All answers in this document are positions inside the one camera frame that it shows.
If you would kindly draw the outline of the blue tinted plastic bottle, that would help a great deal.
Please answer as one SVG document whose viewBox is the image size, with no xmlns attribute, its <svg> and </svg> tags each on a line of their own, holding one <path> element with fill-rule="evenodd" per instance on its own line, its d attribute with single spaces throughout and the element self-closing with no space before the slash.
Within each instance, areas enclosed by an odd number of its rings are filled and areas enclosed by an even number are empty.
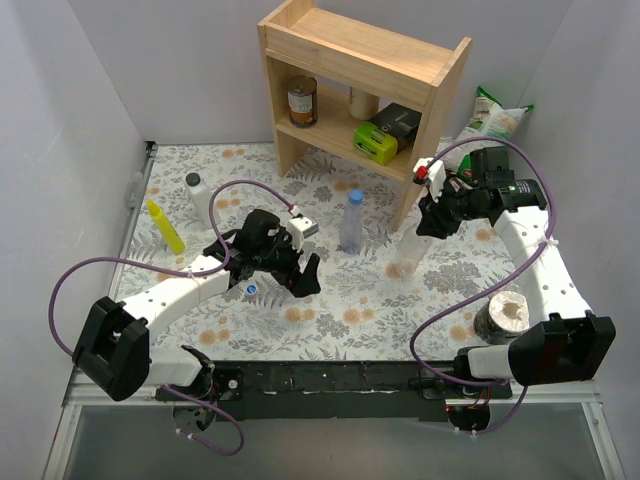
<svg viewBox="0 0 640 480">
<path fill-rule="evenodd" d="M 362 248 L 362 204 L 345 204 L 343 217 L 339 227 L 339 245 L 343 252 L 358 255 Z"/>
</svg>

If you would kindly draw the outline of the blue bottle cap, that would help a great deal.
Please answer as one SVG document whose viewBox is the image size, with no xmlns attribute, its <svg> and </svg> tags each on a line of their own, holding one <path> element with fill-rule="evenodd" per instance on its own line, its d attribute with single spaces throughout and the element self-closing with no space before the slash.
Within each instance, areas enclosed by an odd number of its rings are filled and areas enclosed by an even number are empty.
<svg viewBox="0 0 640 480">
<path fill-rule="evenodd" d="M 364 193 L 359 189 L 352 189 L 348 195 L 348 201 L 352 205 L 361 205 L 364 200 Z"/>
</svg>

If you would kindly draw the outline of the clear plastic bottle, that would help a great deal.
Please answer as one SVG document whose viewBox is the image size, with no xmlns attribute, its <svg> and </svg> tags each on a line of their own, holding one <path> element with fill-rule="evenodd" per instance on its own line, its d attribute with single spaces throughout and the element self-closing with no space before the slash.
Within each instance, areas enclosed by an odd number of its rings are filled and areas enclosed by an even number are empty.
<svg viewBox="0 0 640 480">
<path fill-rule="evenodd" d="M 417 229 L 418 223 L 411 225 L 397 245 L 392 265 L 401 278 L 416 272 L 434 241 L 432 237 L 418 235 Z"/>
</svg>

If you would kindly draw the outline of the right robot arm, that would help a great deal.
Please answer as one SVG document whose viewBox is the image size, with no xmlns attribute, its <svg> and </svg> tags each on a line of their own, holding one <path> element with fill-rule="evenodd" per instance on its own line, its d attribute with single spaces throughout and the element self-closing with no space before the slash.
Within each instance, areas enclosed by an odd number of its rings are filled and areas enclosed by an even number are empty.
<svg viewBox="0 0 640 480">
<path fill-rule="evenodd" d="M 419 363 L 464 397 L 511 380 L 524 387 L 590 380 L 616 335 L 611 318 L 593 313 L 568 273 L 553 237 L 556 212 L 545 182 L 518 180 L 510 168 L 509 154 L 520 151 L 500 138 L 473 151 L 470 188 L 452 186 L 440 157 L 422 158 L 413 168 L 414 183 L 428 190 L 419 202 L 417 235 L 446 239 L 464 221 L 489 220 L 516 269 L 485 292 L 516 281 L 528 304 L 530 327 L 510 344 L 463 349 L 451 373 Z"/>
</svg>

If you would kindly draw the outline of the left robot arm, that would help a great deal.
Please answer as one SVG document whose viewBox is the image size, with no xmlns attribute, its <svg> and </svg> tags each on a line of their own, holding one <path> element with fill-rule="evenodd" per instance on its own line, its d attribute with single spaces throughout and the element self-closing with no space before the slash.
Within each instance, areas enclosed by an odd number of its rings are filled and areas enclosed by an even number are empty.
<svg viewBox="0 0 640 480">
<path fill-rule="evenodd" d="M 296 298 L 319 293 L 319 256 L 299 264 L 305 240 L 317 231 L 317 223 L 299 212 L 282 223 L 253 210 L 241 228 L 220 235 L 177 275 L 119 302 L 97 300 L 73 351 L 74 365 L 114 401 L 163 385 L 193 400 L 210 397 L 213 360 L 188 345 L 154 351 L 153 343 L 174 321 L 256 272 L 271 274 Z"/>
</svg>

